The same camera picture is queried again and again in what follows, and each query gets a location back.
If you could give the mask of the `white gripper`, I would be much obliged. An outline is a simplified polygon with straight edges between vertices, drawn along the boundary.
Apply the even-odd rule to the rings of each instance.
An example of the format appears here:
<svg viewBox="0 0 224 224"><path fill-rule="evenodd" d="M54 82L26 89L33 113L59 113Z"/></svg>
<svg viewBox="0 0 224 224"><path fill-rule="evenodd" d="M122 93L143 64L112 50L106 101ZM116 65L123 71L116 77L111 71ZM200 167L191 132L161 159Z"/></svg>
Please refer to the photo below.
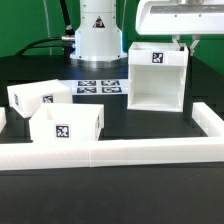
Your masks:
<svg viewBox="0 0 224 224"><path fill-rule="evenodd" d="M200 35L224 34L224 0L140 0L135 29L140 35L173 35L178 50L180 35L192 35L193 56Z"/></svg>

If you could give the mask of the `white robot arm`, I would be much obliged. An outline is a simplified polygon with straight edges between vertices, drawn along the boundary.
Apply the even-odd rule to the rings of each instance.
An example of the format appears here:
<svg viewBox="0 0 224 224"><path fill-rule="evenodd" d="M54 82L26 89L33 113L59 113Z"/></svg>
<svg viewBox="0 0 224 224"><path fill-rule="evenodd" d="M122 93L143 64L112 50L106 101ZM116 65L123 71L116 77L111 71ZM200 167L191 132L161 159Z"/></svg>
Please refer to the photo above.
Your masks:
<svg viewBox="0 0 224 224"><path fill-rule="evenodd" d="M183 35L196 47L202 35L224 34L224 0L140 0L135 17L140 35ZM70 58L92 68L123 62L123 33L116 23L116 0L80 0L80 26Z"/></svg>

